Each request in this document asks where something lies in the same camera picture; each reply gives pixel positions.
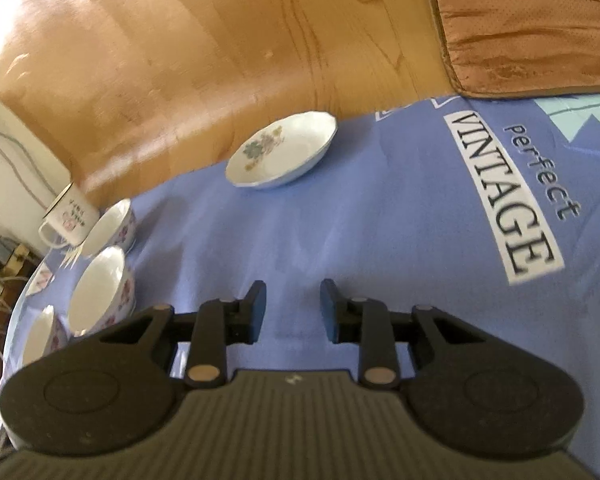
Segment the red-flower bowl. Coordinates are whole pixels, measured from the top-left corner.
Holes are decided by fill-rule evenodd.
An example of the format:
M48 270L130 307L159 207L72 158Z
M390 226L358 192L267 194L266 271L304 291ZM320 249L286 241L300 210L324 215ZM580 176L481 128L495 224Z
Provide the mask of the red-flower bowl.
M86 267L73 289L68 327L83 337L126 318L135 306L135 278L119 246L100 252Z
M135 243L136 218L129 198L119 200L102 215L84 240L81 256L93 258L112 246L129 252Z
M55 307L49 304L36 317L29 330L22 355L22 365L28 366L33 362L48 356L57 350L65 348L69 335Z

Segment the floral plate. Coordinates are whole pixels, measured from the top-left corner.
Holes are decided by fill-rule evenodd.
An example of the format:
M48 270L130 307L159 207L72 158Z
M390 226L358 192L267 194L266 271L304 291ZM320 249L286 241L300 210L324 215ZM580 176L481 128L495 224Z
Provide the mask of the floral plate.
M253 133L230 156L225 177L236 188L287 184L322 160L337 131L337 119L317 110L276 120Z

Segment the blue printed tablecloth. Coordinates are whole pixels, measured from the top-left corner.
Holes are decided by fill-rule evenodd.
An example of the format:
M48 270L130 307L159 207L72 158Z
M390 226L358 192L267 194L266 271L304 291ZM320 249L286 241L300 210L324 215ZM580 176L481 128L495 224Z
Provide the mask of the blue printed tablecloth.
M238 383L201 394L155 453L29 453L0 479L585 479L600 473L600 95L448 96L344 122L308 174L266 191L223 166L138 196L137 303L178 310L268 286ZM394 396L352 385L318 313L353 296L435 306L569 373L584 415L561 456L488 464L434 443Z

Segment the white enamel mug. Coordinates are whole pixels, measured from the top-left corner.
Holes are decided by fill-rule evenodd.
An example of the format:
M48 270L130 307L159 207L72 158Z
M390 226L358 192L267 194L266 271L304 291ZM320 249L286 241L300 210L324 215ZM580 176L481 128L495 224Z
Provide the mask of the white enamel mug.
M70 182L45 211L38 236L49 248L78 247L99 218L99 210Z

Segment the small black charger box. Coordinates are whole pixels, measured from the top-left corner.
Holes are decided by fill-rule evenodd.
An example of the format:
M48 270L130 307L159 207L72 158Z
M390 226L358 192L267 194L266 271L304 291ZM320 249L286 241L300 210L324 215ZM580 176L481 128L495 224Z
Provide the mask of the small black charger box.
M0 236L0 263L6 266L18 248L19 243L6 236Z

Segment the wooden board panel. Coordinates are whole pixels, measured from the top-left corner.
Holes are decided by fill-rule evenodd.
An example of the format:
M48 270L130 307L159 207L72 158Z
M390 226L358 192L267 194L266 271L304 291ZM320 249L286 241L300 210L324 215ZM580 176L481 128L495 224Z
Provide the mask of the wooden board panel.
M0 100L99 205L451 89L428 0L0 0Z

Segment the brown seat cushion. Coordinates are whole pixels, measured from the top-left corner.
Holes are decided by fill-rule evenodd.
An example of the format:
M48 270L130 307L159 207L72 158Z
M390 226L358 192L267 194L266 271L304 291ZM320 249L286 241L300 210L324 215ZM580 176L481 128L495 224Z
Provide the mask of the brown seat cushion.
M600 93L600 0L429 0L463 96Z

